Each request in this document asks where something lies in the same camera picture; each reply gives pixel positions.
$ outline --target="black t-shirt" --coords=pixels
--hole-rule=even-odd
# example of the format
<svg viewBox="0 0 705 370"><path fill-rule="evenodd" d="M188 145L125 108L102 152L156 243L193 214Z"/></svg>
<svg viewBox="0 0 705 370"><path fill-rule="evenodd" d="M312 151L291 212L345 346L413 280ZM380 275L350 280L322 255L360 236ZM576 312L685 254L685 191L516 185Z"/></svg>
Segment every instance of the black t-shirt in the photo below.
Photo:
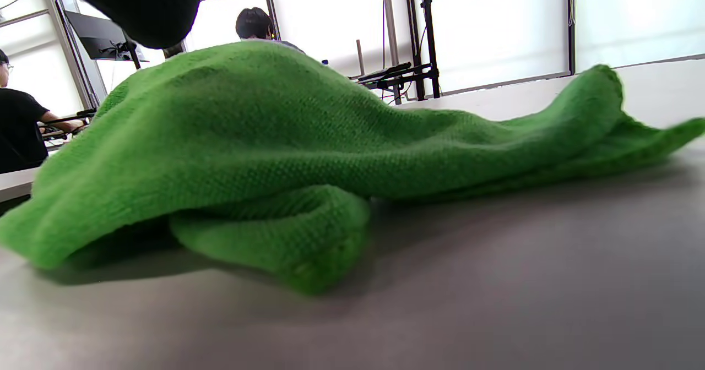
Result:
<svg viewBox="0 0 705 370"><path fill-rule="evenodd" d="M0 173L36 167L48 157L37 127L47 111L29 94L0 89Z"/></svg>

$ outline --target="knitted fabric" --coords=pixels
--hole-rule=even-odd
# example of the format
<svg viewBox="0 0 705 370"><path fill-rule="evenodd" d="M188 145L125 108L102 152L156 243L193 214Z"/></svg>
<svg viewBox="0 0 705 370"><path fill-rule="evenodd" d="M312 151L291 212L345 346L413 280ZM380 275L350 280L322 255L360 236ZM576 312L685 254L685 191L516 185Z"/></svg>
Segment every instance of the knitted fabric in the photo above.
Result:
<svg viewBox="0 0 705 370"><path fill-rule="evenodd" d="M189 52L110 94L0 219L0 242L51 269L165 216L188 249L317 294L362 252L371 198L442 202L626 172L705 130L705 119L654 129L621 106L606 66L541 112L492 122L388 107L274 43Z"/></svg>

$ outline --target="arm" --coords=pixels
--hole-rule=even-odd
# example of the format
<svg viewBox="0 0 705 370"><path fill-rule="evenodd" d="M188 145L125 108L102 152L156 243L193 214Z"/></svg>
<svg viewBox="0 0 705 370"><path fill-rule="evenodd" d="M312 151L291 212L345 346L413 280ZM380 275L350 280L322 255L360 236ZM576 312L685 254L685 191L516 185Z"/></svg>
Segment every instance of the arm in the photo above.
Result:
<svg viewBox="0 0 705 370"><path fill-rule="evenodd" d="M43 114L43 116L40 118L40 121L43 123L48 123L53 120L59 119L53 112L47 111ZM65 122L56 122L55 124L51 124L53 127L57 127L58 129L63 130L65 133L71 133L75 131L76 129L79 129L83 126L83 122L81 121L65 121Z"/></svg>

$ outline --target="gray table surface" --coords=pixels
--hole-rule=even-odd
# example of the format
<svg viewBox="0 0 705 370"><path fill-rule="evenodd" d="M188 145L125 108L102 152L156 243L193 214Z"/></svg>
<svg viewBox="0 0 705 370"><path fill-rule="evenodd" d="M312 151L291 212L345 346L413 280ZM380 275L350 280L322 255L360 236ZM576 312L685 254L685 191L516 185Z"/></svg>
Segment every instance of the gray table surface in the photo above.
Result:
<svg viewBox="0 0 705 370"><path fill-rule="evenodd" d="M181 249L55 273L0 251L0 368L705 368L703 140L630 175L378 211L319 298Z"/></svg>

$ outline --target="black object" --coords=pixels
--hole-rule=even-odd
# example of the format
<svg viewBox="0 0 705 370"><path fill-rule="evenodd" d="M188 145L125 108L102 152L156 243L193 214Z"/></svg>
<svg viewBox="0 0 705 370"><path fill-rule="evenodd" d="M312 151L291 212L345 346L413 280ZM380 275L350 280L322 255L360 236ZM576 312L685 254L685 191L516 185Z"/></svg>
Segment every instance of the black object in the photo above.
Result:
<svg viewBox="0 0 705 370"><path fill-rule="evenodd" d="M68 11L66 17L94 61L133 61L138 69L139 61L148 62L137 44L112 21Z"/></svg>
<svg viewBox="0 0 705 370"><path fill-rule="evenodd" d="M164 49L191 31L201 0L86 0L136 42Z"/></svg>
<svg viewBox="0 0 705 370"><path fill-rule="evenodd" d="M441 84L438 82L438 61L436 60L436 34L433 31L433 15L431 14L431 3L433 0L421 0L421 7L424 9L424 20L426 21L426 36L429 41L429 61L431 69L436 74L431 77L431 90L433 91L434 99L441 97Z"/></svg>

